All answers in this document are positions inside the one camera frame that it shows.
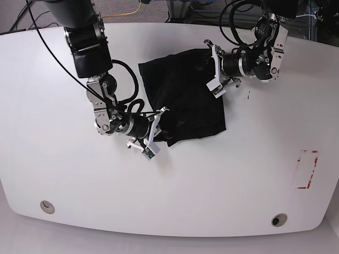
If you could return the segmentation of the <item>right table grommet hole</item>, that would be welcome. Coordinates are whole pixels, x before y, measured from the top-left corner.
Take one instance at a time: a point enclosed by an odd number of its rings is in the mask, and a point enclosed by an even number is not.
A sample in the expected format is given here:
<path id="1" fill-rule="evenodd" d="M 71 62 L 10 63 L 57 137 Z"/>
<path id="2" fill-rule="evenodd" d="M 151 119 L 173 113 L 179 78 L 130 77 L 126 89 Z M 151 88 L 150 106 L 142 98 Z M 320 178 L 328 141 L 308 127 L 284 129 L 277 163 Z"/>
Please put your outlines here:
<path id="1" fill-rule="evenodd" d="M 288 216 L 284 213 L 281 213 L 281 214 L 276 215 L 271 220 L 271 224 L 274 227 L 280 227 L 280 226 L 283 226 L 286 223 L 287 219 L 288 219 Z"/>

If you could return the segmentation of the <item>left table grommet hole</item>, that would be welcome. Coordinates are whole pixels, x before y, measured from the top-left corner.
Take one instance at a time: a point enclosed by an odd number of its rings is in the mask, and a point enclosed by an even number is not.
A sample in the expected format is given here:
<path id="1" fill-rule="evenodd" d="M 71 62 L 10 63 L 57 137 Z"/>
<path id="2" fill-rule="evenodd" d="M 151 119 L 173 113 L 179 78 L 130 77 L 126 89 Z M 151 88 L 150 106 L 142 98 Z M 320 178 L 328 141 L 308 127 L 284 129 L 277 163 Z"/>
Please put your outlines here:
<path id="1" fill-rule="evenodd" d="M 40 207 L 47 214 L 54 214 L 55 212 L 55 207 L 48 201 L 41 201 Z"/>

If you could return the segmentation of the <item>aluminium frame stand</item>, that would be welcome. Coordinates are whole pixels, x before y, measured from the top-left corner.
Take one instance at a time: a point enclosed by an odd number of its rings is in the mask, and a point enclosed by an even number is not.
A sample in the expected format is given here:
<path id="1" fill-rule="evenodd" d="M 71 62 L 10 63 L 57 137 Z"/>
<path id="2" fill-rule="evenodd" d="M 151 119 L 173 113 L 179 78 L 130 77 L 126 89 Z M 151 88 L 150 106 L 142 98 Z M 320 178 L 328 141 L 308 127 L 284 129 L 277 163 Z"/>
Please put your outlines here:
<path id="1" fill-rule="evenodd" d="M 187 19 L 191 1 L 166 1 L 166 4 L 170 23 L 183 23 Z"/>

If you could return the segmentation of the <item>red tape rectangle marking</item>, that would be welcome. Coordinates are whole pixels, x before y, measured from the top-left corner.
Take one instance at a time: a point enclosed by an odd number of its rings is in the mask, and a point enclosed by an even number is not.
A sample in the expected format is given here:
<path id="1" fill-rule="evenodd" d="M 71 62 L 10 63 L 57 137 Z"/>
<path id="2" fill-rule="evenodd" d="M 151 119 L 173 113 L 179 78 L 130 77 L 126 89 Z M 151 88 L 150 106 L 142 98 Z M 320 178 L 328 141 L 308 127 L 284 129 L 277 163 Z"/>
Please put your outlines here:
<path id="1" fill-rule="evenodd" d="M 295 188 L 309 189 L 317 166 L 317 150 L 301 150 L 296 166 Z"/>

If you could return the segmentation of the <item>black t-shirt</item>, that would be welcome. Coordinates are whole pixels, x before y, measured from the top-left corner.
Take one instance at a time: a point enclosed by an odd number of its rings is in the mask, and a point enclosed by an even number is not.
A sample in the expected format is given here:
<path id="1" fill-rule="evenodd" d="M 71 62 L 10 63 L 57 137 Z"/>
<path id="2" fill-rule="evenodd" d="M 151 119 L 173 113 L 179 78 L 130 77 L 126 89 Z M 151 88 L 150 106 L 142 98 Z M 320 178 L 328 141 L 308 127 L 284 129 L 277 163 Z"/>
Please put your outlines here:
<path id="1" fill-rule="evenodd" d="M 222 98 L 207 87 L 215 75 L 210 49 L 191 49 L 138 65 L 152 109 L 167 111 L 160 118 L 158 142 L 202 139 L 226 130 Z"/>

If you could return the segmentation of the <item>table grommet hole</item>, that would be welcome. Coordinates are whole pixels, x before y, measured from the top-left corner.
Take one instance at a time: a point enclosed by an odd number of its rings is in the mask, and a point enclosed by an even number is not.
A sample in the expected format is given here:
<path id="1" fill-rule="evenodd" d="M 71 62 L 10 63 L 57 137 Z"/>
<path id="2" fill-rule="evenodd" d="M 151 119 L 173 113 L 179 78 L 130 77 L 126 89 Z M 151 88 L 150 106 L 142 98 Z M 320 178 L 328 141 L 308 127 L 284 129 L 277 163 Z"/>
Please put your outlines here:
<path id="1" fill-rule="evenodd" d="M 41 201 L 40 207 L 47 214 L 54 214 L 55 212 L 55 207 L 48 201 Z"/>
<path id="2" fill-rule="evenodd" d="M 283 226 L 286 223 L 287 219 L 288 219 L 288 216 L 284 213 L 281 213 L 281 214 L 276 215 L 271 220 L 271 224 L 274 227 L 280 227 L 280 226 Z"/>

